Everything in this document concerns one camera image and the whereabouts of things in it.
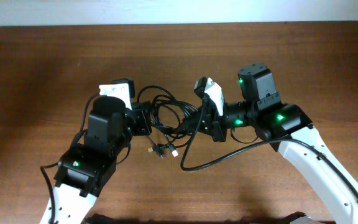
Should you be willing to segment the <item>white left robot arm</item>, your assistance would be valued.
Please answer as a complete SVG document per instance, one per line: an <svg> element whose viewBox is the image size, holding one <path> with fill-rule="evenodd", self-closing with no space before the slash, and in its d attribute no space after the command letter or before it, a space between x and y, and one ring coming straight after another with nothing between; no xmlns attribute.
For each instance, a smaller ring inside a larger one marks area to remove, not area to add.
<svg viewBox="0 0 358 224"><path fill-rule="evenodd" d="M79 131L57 162L55 183L41 223L81 223L117 167L117 157L134 136L151 133L151 104L125 103L100 96L93 102L88 127Z"/></svg>

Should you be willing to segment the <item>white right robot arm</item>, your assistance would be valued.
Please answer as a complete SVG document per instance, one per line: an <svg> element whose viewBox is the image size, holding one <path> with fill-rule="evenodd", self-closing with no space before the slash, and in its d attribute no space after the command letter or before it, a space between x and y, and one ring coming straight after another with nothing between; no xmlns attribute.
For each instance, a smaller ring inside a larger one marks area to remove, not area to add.
<svg viewBox="0 0 358 224"><path fill-rule="evenodd" d="M222 88L211 78L197 80L194 93L202 105L176 132L203 133L214 142L224 142L229 130L251 126L260 142L247 143L194 170L269 144L307 180L336 223L358 223L358 182L335 158L304 111L282 103L271 70L263 63L254 63L240 69L237 76L243 97L237 103L226 103Z"/></svg>

